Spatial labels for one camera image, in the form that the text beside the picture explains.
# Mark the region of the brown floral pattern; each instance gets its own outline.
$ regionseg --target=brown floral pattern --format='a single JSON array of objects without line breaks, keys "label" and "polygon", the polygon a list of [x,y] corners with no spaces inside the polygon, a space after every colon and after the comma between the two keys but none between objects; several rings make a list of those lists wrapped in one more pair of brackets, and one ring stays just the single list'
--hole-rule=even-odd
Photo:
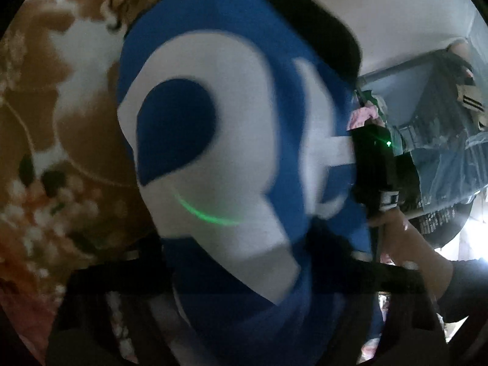
[{"label": "brown floral pattern", "polygon": [[126,26],[157,1],[26,0],[0,39],[0,305],[41,362],[72,271],[152,229],[115,89]]}]

